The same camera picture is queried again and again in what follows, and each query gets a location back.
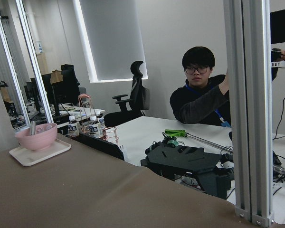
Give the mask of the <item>black office chair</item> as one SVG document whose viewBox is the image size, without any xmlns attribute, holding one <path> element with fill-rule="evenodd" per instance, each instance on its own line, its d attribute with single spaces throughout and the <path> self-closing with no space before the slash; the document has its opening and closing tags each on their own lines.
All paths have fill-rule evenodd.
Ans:
<svg viewBox="0 0 285 228">
<path fill-rule="evenodd" d="M 130 70 L 133 73 L 133 82 L 129 99 L 122 99 L 127 95 L 117 95 L 116 104 L 119 105 L 120 111 L 108 113 L 104 116 L 106 127 L 115 127 L 125 122 L 144 116 L 143 110 L 150 108 L 150 90 L 143 87 L 140 66 L 143 61 L 134 61 L 131 64 Z"/>
</svg>

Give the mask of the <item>aluminium frame post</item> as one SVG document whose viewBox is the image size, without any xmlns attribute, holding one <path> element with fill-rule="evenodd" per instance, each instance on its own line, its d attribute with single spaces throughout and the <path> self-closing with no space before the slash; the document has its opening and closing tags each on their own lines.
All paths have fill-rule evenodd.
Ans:
<svg viewBox="0 0 285 228">
<path fill-rule="evenodd" d="M 267 0 L 224 1 L 236 214 L 272 225 L 270 9 Z"/>
</svg>

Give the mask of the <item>pink bowl of ice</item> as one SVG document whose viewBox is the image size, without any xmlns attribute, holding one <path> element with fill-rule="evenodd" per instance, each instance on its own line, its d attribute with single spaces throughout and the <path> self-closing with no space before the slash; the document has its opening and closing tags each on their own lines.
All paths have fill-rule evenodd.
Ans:
<svg viewBox="0 0 285 228">
<path fill-rule="evenodd" d="M 24 129 L 15 133 L 19 144 L 29 150 L 38 151 L 49 147 L 57 137 L 57 124 L 44 123 L 36 125 L 34 135 L 30 135 L 30 129 Z"/>
</svg>

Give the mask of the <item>beige plastic tray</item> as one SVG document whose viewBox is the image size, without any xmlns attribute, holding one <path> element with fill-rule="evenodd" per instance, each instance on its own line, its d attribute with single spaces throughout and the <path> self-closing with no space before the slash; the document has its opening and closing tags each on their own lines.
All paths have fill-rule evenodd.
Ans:
<svg viewBox="0 0 285 228">
<path fill-rule="evenodd" d="M 55 141 L 49 147 L 39 151 L 31 151 L 20 146 L 10 150 L 9 154 L 22 166 L 28 167 L 66 152 L 70 148 L 71 144 L 59 139 L 55 139 Z"/>
</svg>

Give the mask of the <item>person in dark clothes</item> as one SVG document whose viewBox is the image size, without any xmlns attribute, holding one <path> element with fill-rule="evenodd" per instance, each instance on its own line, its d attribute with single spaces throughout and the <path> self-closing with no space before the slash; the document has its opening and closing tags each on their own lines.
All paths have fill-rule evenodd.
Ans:
<svg viewBox="0 0 285 228">
<path fill-rule="evenodd" d="M 170 97 L 173 114 L 183 124 L 231 127 L 229 75 L 211 76 L 215 57 L 207 47 L 192 47 L 182 58 L 185 85 Z"/>
</svg>

